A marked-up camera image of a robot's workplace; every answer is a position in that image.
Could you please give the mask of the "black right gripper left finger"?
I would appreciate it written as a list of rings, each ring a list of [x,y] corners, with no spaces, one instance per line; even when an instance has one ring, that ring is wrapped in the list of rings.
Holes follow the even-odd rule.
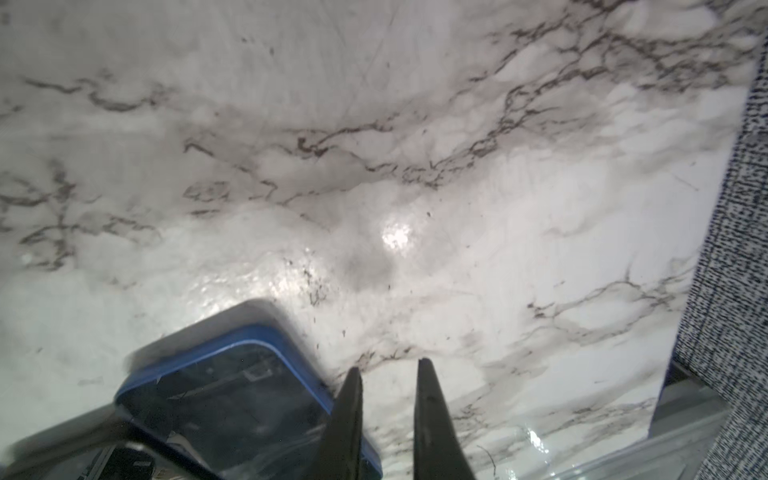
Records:
[[[359,479],[363,426],[363,387],[352,367],[334,403],[311,466],[312,479]]]

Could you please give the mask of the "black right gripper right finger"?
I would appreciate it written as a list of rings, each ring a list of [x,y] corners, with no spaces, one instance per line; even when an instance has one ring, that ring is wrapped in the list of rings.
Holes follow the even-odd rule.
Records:
[[[456,437],[433,362],[418,362],[414,409],[413,478],[474,479]]]

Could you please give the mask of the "black phone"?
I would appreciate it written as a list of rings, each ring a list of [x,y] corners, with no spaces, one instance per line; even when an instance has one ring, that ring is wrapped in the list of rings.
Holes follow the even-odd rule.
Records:
[[[115,403],[222,479],[300,479],[334,398],[284,333],[250,325],[132,373]]]
[[[11,446],[3,479],[216,479],[107,405]]]

